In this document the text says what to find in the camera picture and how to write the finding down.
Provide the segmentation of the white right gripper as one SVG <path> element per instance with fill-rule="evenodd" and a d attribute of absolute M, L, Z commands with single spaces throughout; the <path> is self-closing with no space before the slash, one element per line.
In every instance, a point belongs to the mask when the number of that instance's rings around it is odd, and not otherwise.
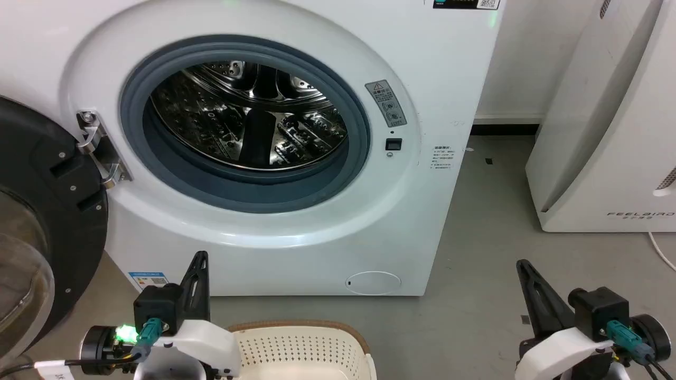
<path fill-rule="evenodd" d="M 629 379 L 632 365 L 652 379 L 672 378 L 661 364 L 671 358 L 673 342 L 656 318 L 610 320 L 593 340 L 574 327 L 573 311 L 529 260 L 518 260 L 516 270 L 534 339 L 544 339 L 523 354 L 516 379 Z"/>

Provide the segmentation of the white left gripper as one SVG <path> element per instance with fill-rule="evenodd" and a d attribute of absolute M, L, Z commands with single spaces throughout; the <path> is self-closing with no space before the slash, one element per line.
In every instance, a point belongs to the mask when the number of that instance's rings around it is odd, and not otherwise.
<path fill-rule="evenodd" d="M 209 255 L 196 252 L 180 284 L 177 330 L 152 318 L 132 325 L 94 326 L 80 347 L 87 375 L 116 371 L 134 379 L 232 379 L 242 358 L 234 334 L 210 322 Z"/>

